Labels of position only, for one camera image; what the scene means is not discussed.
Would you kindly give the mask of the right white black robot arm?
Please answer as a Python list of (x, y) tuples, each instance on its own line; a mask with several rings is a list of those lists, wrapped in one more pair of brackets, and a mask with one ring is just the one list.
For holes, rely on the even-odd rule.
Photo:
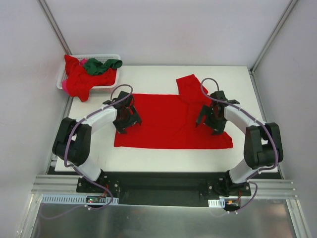
[(256, 174), (272, 170), (283, 160), (279, 126), (267, 123), (249, 114), (236, 100), (228, 100), (223, 91), (210, 94), (211, 104), (203, 106), (196, 120), (212, 129), (213, 135), (222, 135), (229, 121), (244, 135), (243, 159), (234, 168), (225, 172), (212, 189), (215, 193), (229, 197), (243, 188)]

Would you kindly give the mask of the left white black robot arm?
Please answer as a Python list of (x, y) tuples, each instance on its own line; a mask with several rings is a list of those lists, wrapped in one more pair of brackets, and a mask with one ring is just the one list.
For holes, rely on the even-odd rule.
[(102, 169), (90, 158), (91, 137), (109, 123), (120, 134), (142, 123), (131, 93), (121, 91), (118, 97), (103, 102), (99, 109), (82, 119), (64, 118), (53, 143), (53, 154), (64, 160), (66, 167), (88, 178), (87, 186), (95, 193), (104, 189), (105, 181), (100, 177)]

